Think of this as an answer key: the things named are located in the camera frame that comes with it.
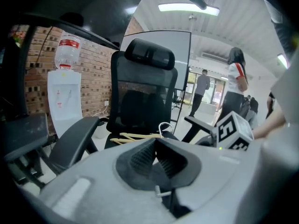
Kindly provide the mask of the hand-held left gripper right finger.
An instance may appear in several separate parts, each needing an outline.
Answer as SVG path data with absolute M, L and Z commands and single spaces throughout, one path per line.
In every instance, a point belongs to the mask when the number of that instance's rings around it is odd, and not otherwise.
M 166 139 L 154 147 L 171 168 L 167 206 L 154 211 L 158 224 L 257 224 L 264 217 L 262 140 L 247 151 Z

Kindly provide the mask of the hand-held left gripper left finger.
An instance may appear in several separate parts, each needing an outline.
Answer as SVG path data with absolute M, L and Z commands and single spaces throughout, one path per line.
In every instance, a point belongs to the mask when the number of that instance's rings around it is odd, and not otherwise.
M 40 192 L 56 214 L 77 224 L 171 224 L 174 216 L 154 191 L 132 189 L 118 175 L 116 160 L 145 141 L 105 149 L 79 161 Z

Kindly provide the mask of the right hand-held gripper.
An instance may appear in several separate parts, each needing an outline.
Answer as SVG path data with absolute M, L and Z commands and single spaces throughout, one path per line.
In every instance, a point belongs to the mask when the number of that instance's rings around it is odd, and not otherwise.
M 243 117 L 236 112 L 230 112 L 196 145 L 215 147 L 217 149 L 232 149 L 246 151 L 254 140 L 251 127 Z

